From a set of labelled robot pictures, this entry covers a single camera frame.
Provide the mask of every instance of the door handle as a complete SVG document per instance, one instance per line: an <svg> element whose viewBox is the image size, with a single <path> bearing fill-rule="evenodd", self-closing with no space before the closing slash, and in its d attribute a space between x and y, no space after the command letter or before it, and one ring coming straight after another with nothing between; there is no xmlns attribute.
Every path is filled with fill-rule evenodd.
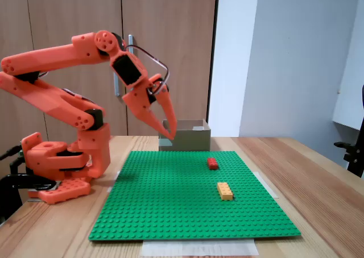
<svg viewBox="0 0 364 258"><path fill-rule="evenodd" d="M128 39L128 45L132 45L134 38L133 35L128 35L127 37ZM129 52L134 54L134 49L132 47L129 48ZM119 89L119 77L118 75L114 72L114 93L116 97L120 96L120 89Z"/></svg>
<svg viewBox="0 0 364 258"><path fill-rule="evenodd" d="M118 75L114 72L114 92L115 92L115 96L119 97L120 96L120 91L119 91L119 77Z"/></svg>
<svg viewBox="0 0 364 258"><path fill-rule="evenodd" d="M128 35L127 36L127 44L128 45L133 45L133 43L134 43L134 37L133 37L133 35ZM134 54L133 47L129 47L129 52L132 53L132 54Z"/></svg>

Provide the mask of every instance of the red lego brick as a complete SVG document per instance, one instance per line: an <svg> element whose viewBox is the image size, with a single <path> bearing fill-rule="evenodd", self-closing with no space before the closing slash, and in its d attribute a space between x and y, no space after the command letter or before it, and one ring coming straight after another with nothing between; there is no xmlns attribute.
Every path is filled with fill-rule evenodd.
<svg viewBox="0 0 364 258"><path fill-rule="evenodd" d="M216 161L216 159L214 157L207 158L207 164L209 165L210 170L217 170L218 169L218 164L217 164L217 161Z"/></svg>

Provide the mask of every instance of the black chair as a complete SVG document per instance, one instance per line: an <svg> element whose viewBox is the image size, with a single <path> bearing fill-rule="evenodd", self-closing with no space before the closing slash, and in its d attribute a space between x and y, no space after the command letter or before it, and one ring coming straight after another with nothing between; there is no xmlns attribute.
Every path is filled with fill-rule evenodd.
<svg viewBox="0 0 364 258"><path fill-rule="evenodd" d="M364 107L364 86L363 93L363 107ZM364 171L364 119L359 131L357 143L351 145L349 143L337 142L334 143L336 147L346 149L344 160L349 162L348 171L356 174L358 177L362 177Z"/></svg>

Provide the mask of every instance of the yellow lego brick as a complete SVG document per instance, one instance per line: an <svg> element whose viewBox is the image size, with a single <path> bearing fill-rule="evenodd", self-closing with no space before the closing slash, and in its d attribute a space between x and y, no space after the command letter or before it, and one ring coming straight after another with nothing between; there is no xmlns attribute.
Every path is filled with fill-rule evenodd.
<svg viewBox="0 0 364 258"><path fill-rule="evenodd" d="M233 192L226 182L218 182L217 190L222 200L233 200Z"/></svg>

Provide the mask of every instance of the wire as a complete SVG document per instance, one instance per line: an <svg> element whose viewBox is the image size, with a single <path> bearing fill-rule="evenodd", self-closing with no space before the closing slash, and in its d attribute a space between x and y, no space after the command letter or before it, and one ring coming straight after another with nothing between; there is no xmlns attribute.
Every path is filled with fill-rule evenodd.
<svg viewBox="0 0 364 258"><path fill-rule="evenodd" d="M155 90L155 91L151 91L150 89L147 89L148 90L148 93L150 95L155 95L155 94L158 94L161 89L163 88L163 85L165 83L167 83L168 79L169 79L169 69L168 67L162 63L161 61L159 61L157 58L155 58L153 55L151 55L150 53L148 53L145 49L139 47L139 46L136 46L136 45L128 45L125 47L125 51L128 49L128 47L131 47L131 48L136 48L140 51L142 51L144 54L146 54L151 60L153 60L154 62L156 62L158 65L160 65L161 67L165 68L167 70L166 72L166 75L164 76L163 78L163 81L160 83L159 87Z"/></svg>

